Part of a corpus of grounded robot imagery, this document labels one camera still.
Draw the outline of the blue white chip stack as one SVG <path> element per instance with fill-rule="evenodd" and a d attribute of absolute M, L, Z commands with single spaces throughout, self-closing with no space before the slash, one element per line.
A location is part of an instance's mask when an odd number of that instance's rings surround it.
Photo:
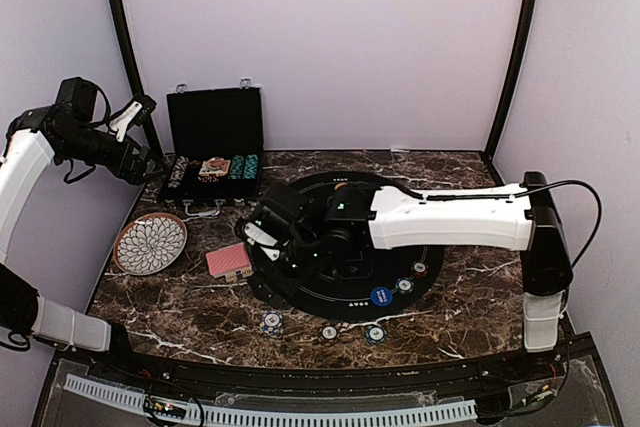
<path fill-rule="evenodd" d="M 259 330 L 265 336 L 281 338 L 284 334 L 283 316 L 275 311 L 265 313 L 259 324 Z"/>

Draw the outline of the brown white chip stack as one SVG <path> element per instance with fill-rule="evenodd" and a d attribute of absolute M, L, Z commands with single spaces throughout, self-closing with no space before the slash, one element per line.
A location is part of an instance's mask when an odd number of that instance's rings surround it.
<path fill-rule="evenodd" d="M 325 325 L 320 329 L 320 339 L 324 343 L 336 343 L 339 338 L 339 331 L 333 325 Z"/>

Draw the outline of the teal blue chip stack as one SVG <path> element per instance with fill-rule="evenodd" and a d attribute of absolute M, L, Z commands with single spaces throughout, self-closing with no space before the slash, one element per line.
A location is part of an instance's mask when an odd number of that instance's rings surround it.
<path fill-rule="evenodd" d="M 365 340 L 369 345 L 381 345 L 387 340 L 388 334 L 384 327 L 369 325 L 365 330 Z"/>

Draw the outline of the red chip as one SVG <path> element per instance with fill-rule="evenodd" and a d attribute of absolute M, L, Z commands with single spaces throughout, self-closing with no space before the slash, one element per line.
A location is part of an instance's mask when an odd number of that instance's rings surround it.
<path fill-rule="evenodd" d="M 423 262 L 414 262 L 412 264 L 412 275 L 415 277 L 426 277 L 429 273 L 429 267 Z"/>

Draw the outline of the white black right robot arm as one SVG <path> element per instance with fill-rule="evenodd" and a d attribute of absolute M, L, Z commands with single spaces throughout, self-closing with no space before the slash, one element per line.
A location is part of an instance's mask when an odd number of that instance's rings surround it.
<path fill-rule="evenodd" d="M 573 279 L 562 223 L 538 172 L 462 190 L 413 190 L 365 172 L 314 174 L 272 184 L 238 230 L 258 299 L 344 322 L 416 303 L 435 284 L 449 246 L 517 252 L 524 348 L 510 371 L 521 381 L 547 367 Z"/>

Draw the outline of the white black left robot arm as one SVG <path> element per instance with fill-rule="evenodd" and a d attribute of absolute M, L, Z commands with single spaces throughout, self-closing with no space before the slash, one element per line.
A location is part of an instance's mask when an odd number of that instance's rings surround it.
<path fill-rule="evenodd" d="M 1 157 L 1 256 L 6 258 L 15 227 L 43 172 L 51 164 L 103 166 L 115 177 L 141 185 L 165 171 L 162 159 L 131 138 L 131 127 L 149 119 L 156 107 L 148 96 L 131 100 L 101 122 L 92 119 L 95 101 L 63 100 L 32 109 L 11 125 L 7 151 Z M 21 335 L 16 348 L 25 351 L 36 338 L 63 350 L 103 353 L 101 364 L 120 383 L 141 374 L 140 359 L 113 344 L 123 333 L 113 324 L 44 298 L 7 266 L 1 268 L 1 325 Z"/>

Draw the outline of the blue tan chip row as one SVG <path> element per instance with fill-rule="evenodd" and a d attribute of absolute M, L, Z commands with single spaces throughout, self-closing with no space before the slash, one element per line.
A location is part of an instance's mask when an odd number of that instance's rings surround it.
<path fill-rule="evenodd" d="M 188 165 L 189 159 L 187 157 L 179 156 L 176 158 L 167 183 L 169 188 L 174 189 L 180 186 Z"/>

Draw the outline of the round black poker mat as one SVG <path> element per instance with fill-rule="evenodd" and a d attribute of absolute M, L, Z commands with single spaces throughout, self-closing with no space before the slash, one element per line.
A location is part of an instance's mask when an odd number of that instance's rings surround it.
<path fill-rule="evenodd" d="M 334 187 L 339 183 L 346 183 L 346 186 L 335 191 Z M 371 173 L 337 171 L 314 174 L 288 185 L 307 198 L 307 204 L 296 221 L 317 231 L 317 225 L 322 221 L 362 219 L 365 221 L 365 248 L 361 252 L 362 258 L 352 264 L 343 283 L 308 278 L 300 282 L 298 291 L 285 306 L 273 307 L 289 306 L 332 321 L 370 321 L 400 313 L 420 300 L 433 286 L 443 264 L 443 247 L 417 245 L 384 250 L 373 244 L 369 223 L 374 218 L 374 196 L 385 187 L 395 190 L 395 183 Z M 249 250 L 254 269 L 249 284 L 254 294 L 256 273 L 283 275 L 279 270 L 279 260 L 289 239 L 284 243 L 277 242 L 251 223 L 249 217 L 237 222 L 236 233 Z M 414 262 L 423 262 L 429 267 L 426 277 L 412 275 Z M 396 289 L 400 278 L 414 282 L 414 290 L 408 295 L 402 295 Z M 370 294 L 376 287 L 387 287 L 393 291 L 394 300 L 390 306 L 377 307 L 371 302 Z"/>

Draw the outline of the red dice set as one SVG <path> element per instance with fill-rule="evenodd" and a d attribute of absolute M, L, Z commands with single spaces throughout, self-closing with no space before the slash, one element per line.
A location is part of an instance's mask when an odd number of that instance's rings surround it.
<path fill-rule="evenodd" d="M 214 183 L 219 182 L 219 177 L 213 175 L 199 176 L 199 181 L 203 183 Z"/>

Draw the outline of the black poker chip case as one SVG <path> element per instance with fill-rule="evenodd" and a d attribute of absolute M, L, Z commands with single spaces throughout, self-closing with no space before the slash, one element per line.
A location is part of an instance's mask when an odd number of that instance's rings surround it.
<path fill-rule="evenodd" d="M 158 199 L 178 207 L 245 206 L 257 199 L 264 154 L 262 92 L 256 86 L 184 90 L 166 96 L 175 160 L 189 159 L 182 182 L 160 188 Z M 257 154 L 259 171 L 255 180 L 199 181 L 201 164 L 212 158 L 231 159 L 235 155 Z"/>

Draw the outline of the teal chip row left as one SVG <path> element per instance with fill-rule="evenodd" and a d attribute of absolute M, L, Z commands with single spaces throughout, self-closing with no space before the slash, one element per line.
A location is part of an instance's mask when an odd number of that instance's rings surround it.
<path fill-rule="evenodd" d="M 235 155 L 231 159 L 228 177 L 230 180 L 240 180 L 243 178 L 245 157 L 243 155 Z"/>

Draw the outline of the teal chip row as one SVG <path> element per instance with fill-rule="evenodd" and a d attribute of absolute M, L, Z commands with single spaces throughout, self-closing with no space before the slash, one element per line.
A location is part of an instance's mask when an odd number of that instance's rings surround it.
<path fill-rule="evenodd" d="M 249 154 L 245 157 L 242 172 L 243 180 L 255 180 L 259 171 L 260 157 L 257 154 Z"/>
<path fill-rule="evenodd" d="M 243 155 L 235 155 L 231 159 L 228 177 L 230 180 L 240 180 L 243 178 L 245 157 Z"/>

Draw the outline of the blue small blind button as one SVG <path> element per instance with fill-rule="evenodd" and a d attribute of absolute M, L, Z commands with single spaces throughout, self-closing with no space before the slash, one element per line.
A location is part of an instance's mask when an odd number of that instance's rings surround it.
<path fill-rule="evenodd" d="M 376 287 L 371 291 L 370 300 L 377 307 L 390 306 L 394 300 L 393 291 L 387 287 Z"/>

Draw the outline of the teal chip row right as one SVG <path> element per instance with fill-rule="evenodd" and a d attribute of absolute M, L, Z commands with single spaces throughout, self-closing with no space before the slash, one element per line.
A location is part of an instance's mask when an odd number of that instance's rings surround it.
<path fill-rule="evenodd" d="M 260 157 L 257 154 L 249 154 L 245 157 L 242 172 L 243 180 L 255 180 L 259 171 Z"/>

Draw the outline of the black left frame post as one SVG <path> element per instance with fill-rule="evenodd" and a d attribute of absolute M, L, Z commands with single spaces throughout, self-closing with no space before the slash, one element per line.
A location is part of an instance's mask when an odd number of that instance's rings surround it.
<path fill-rule="evenodd" d="M 108 0 L 120 57 L 133 96 L 146 95 L 125 12 L 124 0 Z"/>

